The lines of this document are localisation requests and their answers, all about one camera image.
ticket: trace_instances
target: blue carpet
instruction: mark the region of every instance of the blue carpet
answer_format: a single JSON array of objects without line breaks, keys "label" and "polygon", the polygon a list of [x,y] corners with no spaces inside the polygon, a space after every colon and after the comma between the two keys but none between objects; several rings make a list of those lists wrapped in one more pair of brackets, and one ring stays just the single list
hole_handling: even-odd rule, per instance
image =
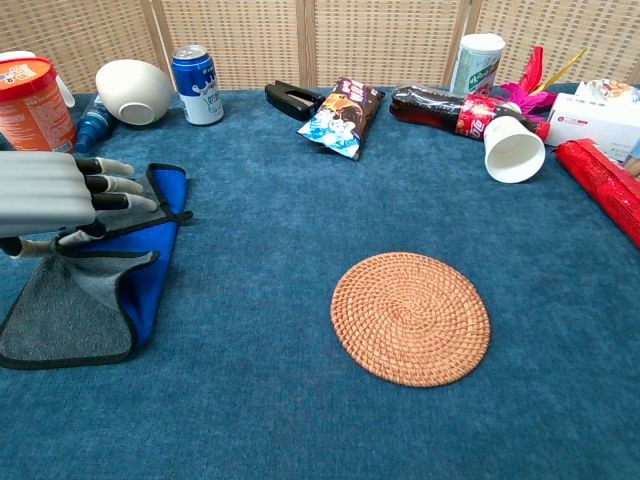
[{"label": "blue carpet", "polygon": [[[638,477],[640,252],[552,155],[496,183],[482,143],[400,123],[387,96],[354,163],[262,91],[222,99],[219,125],[172,109],[98,149],[184,167],[196,217],[131,360],[0,369],[0,478]],[[468,377],[400,387],[342,349],[333,288],[388,251],[476,285],[492,334]],[[33,266],[0,258],[1,312]]]}]

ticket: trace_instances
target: white cup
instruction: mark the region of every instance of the white cup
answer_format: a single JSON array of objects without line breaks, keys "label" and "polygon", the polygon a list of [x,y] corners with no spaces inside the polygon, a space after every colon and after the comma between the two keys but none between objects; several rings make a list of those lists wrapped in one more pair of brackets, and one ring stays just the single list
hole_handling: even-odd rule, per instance
[{"label": "white cup", "polygon": [[[33,52],[29,52],[27,50],[14,50],[12,52],[2,52],[0,53],[0,60],[16,60],[20,58],[35,58],[36,54]],[[56,77],[56,83],[58,84],[58,88],[60,89],[60,93],[62,94],[62,99],[67,107],[71,108],[76,104],[76,99],[73,98],[73,95],[64,84],[60,75]]]},{"label": "white cup", "polygon": [[494,180],[518,183],[533,177],[544,163],[540,137],[513,117],[498,117],[484,130],[484,165]]}]

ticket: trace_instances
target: robotic hand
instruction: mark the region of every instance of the robotic hand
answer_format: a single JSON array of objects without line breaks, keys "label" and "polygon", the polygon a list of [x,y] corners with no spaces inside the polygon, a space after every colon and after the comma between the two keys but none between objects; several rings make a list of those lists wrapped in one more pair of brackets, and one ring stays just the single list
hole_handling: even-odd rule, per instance
[{"label": "robotic hand", "polygon": [[140,195],[142,185],[109,175],[133,173],[131,165],[101,157],[0,152],[0,249],[14,258],[43,256],[51,253],[51,241],[20,235],[73,227],[58,240],[72,246],[106,234],[97,210],[156,210],[153,200]]}]

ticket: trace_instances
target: blue bottle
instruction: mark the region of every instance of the blue bottle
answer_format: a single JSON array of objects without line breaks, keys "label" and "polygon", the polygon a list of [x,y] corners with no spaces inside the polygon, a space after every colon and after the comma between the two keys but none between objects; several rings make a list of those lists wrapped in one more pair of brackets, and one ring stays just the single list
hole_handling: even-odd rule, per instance
[{"label": "blue bottle", "polygon": [[107,136],[114,124],[115,118],[102,103],[100,95],[96,95],[78,122],[76,152],[87,153],[96,143]]}]

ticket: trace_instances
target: woven rattan coaster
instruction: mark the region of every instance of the woven rattan coaster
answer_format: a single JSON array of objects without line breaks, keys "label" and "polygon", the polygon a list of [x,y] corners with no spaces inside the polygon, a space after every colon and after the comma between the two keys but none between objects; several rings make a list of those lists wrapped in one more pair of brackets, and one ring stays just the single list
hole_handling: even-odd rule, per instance
[{"label": "woven rattan coaster", "polygon": [[471,282],[413,253],[384,253],[353,266],[333,293],[331,321],[362,367],[414,387],[459,380],[489,344],[489,316]]}]

